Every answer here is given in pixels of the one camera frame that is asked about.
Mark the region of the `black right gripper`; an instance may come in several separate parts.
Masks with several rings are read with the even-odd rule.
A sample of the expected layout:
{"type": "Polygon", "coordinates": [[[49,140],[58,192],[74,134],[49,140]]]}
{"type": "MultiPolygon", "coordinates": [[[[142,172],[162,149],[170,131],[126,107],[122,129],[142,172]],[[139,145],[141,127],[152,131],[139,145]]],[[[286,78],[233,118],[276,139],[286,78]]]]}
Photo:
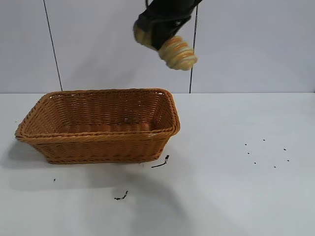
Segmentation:
{"type": "Polygon", "coordinates": [[[152,28],[151,45],[160,50],[163,44],[174,37],[189,19],[172,20],[190,16],[201,0],[153,0],[137,19],[143,31],[152,28]]]}

